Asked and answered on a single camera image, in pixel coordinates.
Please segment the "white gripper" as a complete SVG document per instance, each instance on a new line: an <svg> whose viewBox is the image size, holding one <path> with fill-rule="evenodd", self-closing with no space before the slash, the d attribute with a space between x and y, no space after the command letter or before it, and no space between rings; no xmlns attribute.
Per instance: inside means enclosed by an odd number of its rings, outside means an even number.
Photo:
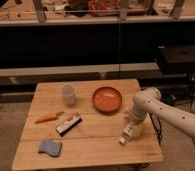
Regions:
<svg viewBox="0 0 195 171"><path fill-rule="evenodd" d="M126 119L128 120L128 123L133 122L135 124L135 133L134 133L133 138L138 138L142 133L143 123L142 122L135 123L134 120L130 116L127 116Z"/></svg>

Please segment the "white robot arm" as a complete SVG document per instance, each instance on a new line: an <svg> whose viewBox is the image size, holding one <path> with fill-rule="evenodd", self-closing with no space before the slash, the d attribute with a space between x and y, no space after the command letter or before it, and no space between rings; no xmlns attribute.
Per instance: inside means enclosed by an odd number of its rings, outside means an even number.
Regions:
<svg viewBox="0 0 195 171"><path fill-rule="evenodd" d="M161 102L161 92L155 88L138 91L133 97L129 119L134 124L143 122L147 114L153 114L195 139L195 114Z"/></svg>

